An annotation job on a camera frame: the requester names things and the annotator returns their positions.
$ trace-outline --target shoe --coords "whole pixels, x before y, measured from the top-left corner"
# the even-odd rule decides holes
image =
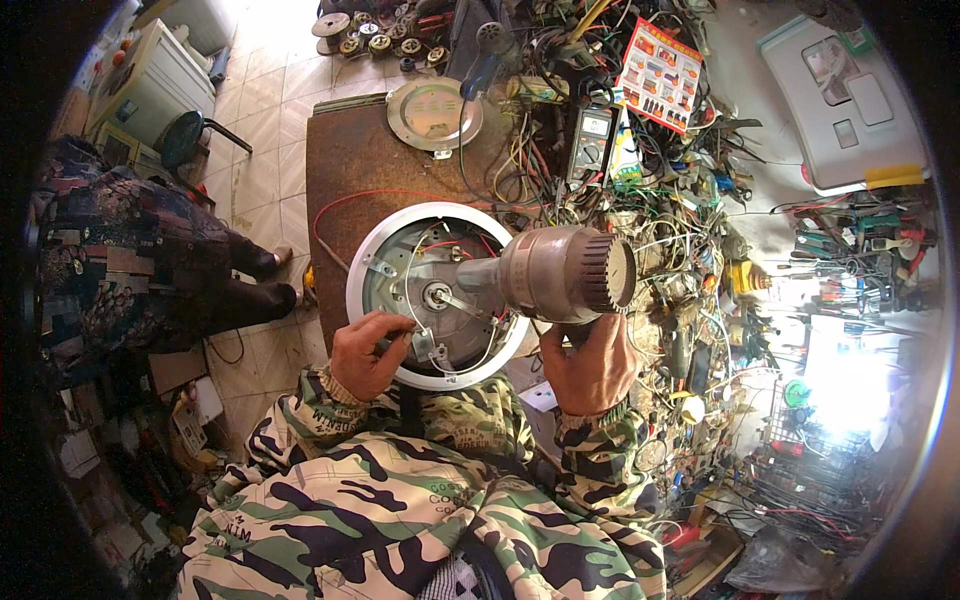
[[[276,267],[282,269],[285,267],[294,257],[294,249],[291,246],[283,245],[277,246],[274,250],[274,258],[276,258]]]

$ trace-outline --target patterned clothing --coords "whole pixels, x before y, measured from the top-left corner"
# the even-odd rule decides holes
[[[119,348],[183,351],[213,333],[210,317],[224,312],[217,309],[225,289],[240,283],[230,279],[231,267],[241,269],[238,249],[248,262],[266,255],[276,264],[180,190],[110,168],[76,137],[48,148],[31,210],[39,228],[37,326],[57,389],[82,383]],[[261,306],[284,304],[254,323],[282,317],[296,302],[286,284],[250,287],[273,294]]]
[[[664,597],[662,547],[639,529],[657,499],[634,470],[646,427],[626,402],[558,417],[550,489],[468,457],[538,460],[503,375],[422,398],[425,439],[396,433],[398,399],[361,402],[329,368],[304,370],[198,512],[180,598],[414,597],[474,544],[516,598]]]

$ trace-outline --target workbench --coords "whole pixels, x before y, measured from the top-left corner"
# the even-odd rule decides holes
[[[465,171],[477,189],[487,190],[486,181],[492,180],[493,173],[506,160],[512,129],[509,116],[484,103],[483,128],[464,147]],[[315,223],[325,206],[370,190],[385,191],[332,206]],[[347,108],[318,114],[307,121],[310,257],[328,353],[333,348],[334,332],[348,324],[347,273],[324,250],[314,231],[349,265],[360,243],[384,218],[413,204],[434,202],[396,190],[433,194],[460,203],[473,204],[477,200],[464,185],[458,152],[454,150],[449,159],[434,160],[431,153],[401,142],[387,123],[386,105]],[[473,205],[491,207],[482,202]]]

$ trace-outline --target camouflage jacket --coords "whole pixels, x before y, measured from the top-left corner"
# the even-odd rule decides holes
[[[664,596],[662,547],[640,529],[657,497],[634,469],[645,427],[626,402],[558,417],[550,490],[465,456],[535,459],[503,375],[421,398],[425,439],[391,432],[397,398],[361,402],[329,369],[304,370],[254,428],[247,465],[228,467],[212,512],[198,512],[180,597],[413,597],[467,536],[516,598]]]

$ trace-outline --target metal stool leg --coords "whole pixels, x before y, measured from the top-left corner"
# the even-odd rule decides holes
[[[204,118],[204,127],[212,127],[214,131],[226,136],[228,140],[247,151],[248,155],[253,154],[253,146],[243,141],[236,134],[213,119]]]

